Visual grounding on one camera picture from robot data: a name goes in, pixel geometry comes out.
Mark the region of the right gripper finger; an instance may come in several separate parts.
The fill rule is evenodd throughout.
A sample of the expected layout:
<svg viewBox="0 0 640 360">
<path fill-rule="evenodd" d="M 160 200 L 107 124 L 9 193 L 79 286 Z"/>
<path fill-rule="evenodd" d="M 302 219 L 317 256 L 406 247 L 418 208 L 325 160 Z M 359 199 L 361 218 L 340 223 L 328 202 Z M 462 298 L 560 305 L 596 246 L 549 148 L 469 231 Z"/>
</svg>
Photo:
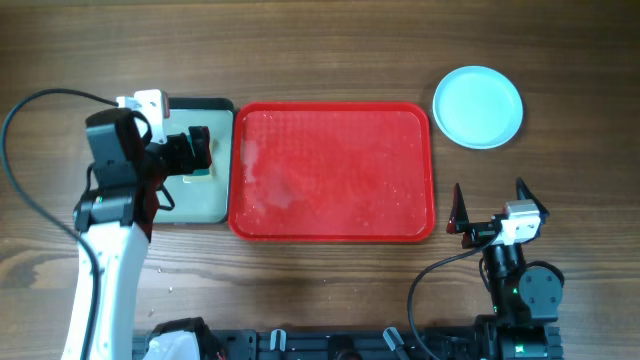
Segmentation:
<svg viewBox="0 0 640 360">
<path fill-rule="evenodd" d="M 466 210 L 463 194 L 458 183 L 453 189 L 453 202 L 446 232 L 449 234 L 459 234 L 468 231 L 470 226 L 469 217 Z"/>
<path fill-rule="evenodd" d="M 541 218 L 547 218 L 549 216 L 548 209 L 529 190 L 528 186 L 521 177 L 518 177 L 516 179 L 516 196 L 519 200 L 532 200 L 536 205 Z"/>
</svg>

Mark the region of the green yellow sponge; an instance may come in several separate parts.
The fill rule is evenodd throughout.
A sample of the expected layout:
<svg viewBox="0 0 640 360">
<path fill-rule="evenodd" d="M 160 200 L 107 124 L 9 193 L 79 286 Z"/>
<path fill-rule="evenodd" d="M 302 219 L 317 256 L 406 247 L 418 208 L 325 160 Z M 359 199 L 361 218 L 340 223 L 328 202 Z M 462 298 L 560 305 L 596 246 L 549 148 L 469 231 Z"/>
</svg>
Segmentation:
<svg viewBox="0 0 640 360">
<path fill-rule="evenodd" d="M 211 140 L 209 142 L 209 152 L 211 155 L 211 164 L 208 168 L 206 169 L 198 169 L 195 170 L 192 174 L 190 175 L 183 175 L 182 179 L 184 183 L 198 183 L 198 182 L 210 182 L 214 179 L 215 177 L 215 170 L 214 170 L 214 153 L 215 153 L 215 148 L 217 146 L 217 141 L 216 140 Z"/>
</svg>

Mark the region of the light blue plate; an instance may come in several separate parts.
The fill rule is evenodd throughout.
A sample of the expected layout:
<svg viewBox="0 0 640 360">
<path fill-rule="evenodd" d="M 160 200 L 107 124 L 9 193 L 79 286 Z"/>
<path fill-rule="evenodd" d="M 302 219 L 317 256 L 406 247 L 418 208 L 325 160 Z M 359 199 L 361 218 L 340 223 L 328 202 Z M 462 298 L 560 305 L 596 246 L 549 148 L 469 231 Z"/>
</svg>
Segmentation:
<svg viewBox="0 0 640 360">
<path fill-rule="evenodd" d="M 476 150 L 500 147 L 519 132 L 524 104 L 516 86 L 485 66 L 464 66 L 436 86 L 432 114 L 454 143 Z"/>
</svg>

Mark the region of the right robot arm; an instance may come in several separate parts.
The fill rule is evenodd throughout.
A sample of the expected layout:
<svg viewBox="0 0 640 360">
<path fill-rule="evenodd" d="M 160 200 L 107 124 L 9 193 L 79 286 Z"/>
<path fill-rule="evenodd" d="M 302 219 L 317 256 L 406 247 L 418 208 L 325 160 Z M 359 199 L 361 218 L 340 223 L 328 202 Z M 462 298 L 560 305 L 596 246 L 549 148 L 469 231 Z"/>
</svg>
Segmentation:
<svg viewBox="0 0 640 360">
<path fill-rule="evenodd" d="M 479 359 L 562 359 L 559 317 L 565 278 L 545 261 L 525 260 L 523 246 L 540 237 L 549 211 L 516 180 L 516 199 L 486 222 L 469 219 L 459 185 L 454 186 L 447 232 L 461 234 L 464 249 L 479 250 L 483 281 L 494 306 L 476 318 Z"/>
</svg>

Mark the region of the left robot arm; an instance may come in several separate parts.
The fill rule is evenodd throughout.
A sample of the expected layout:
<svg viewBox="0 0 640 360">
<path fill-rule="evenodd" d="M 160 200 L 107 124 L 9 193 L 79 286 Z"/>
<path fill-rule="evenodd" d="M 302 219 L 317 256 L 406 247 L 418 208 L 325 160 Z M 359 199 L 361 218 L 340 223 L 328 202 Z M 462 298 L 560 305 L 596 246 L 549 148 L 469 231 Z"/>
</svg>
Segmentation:
<svg viewBox="0 0 640 360">
<path fill-rule="evenodd" d="M 120 96 L 115 108 L 86 120 L 97 186 L 74 209 L 79 267 L 65 359 L 132 355 L 138 282 L 162 207 L 157 194 L 167 177 L 212 164 L 208 128 L 168 135 L 169 116 L 167 95 L 151 89 Z"/>
</svg>

